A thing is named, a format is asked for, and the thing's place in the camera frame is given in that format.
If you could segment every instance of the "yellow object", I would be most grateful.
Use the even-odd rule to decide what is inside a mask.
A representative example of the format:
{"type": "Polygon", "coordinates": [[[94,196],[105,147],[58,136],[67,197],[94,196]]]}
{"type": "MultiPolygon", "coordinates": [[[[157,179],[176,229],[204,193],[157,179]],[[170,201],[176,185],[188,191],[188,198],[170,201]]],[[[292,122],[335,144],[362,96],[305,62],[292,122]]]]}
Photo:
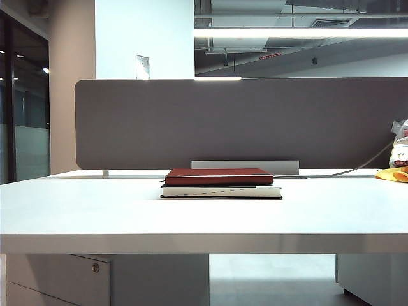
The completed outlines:
{"type": "Polygon", "coordinates": [[[375,177],[377,179],[408,183],[408,167],[384,169],[379,171],[375,177]]]}

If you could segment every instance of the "light fixture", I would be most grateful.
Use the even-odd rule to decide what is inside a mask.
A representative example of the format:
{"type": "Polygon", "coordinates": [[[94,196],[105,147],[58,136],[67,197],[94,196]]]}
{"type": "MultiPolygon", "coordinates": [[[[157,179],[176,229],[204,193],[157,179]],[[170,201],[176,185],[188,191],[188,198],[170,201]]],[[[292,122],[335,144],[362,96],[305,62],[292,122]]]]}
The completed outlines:
{"type": "Polygon", "coordinates": [[[194,81],[239,81],[242,76],[195,76],[194,81]]]}
{"type": "Polygon", "coordinates": [[[195,37],[214,38],[408,38],[406,28],[358,29],[315,27],[253,27],[194,29],[195,37]]]}

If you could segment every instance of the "gray desk divider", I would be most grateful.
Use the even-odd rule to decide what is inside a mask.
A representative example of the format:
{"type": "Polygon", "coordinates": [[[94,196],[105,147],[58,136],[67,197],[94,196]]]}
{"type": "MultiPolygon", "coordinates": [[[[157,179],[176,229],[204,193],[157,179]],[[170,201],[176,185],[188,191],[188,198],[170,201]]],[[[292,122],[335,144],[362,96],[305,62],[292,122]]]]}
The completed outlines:
{"type": "MultiPolygon", "coordinates": [[[[83,169],[189,168],[193,160],[299,160],[352,168],[408,116],[408,78],[82,80],[83,169]]],[[[389,151],[370,166],[387,167],[389,151]]]]}

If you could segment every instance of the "white cabinet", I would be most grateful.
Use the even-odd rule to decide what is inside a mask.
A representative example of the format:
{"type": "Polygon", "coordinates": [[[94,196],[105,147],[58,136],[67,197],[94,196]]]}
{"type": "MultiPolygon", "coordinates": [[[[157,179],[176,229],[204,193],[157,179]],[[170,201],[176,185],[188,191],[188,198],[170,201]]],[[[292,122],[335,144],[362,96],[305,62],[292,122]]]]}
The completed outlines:
{"type": "Polygon", "coordinates": [[[10,254],[6,269],[8,306],[210,303],[208,254],[10,254]]]}
{"type": "Polygon", "coordinates": [[[7,284],[7,292],[7,306],[75,306],[12,282],[7,284]]]}
{"type": "Polygon", "coordinates": [[[372,306],[406,306],[408,254],[338,254],[336,281],[372,306]]]}
{"type": "Polygon", "coordinates": [[[6,269],[8,284],[81,306],[110,305],[109,263],[64,254],[13,254],[6,269]]]}

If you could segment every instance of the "desk surface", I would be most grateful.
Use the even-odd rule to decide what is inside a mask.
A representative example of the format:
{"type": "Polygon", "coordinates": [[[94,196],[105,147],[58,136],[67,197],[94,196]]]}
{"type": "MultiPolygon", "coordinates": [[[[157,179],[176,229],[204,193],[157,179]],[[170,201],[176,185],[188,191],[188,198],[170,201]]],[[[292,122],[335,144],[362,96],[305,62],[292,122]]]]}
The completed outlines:
{"type": "Polygon", "coordinates": [[[283,200],[161,199],[160,178],[131,176],[167,172],[74,171],[3,185],[1,252],[408,252],[408,185],[363,176],[374,170],[276,179],[283,200]]]}

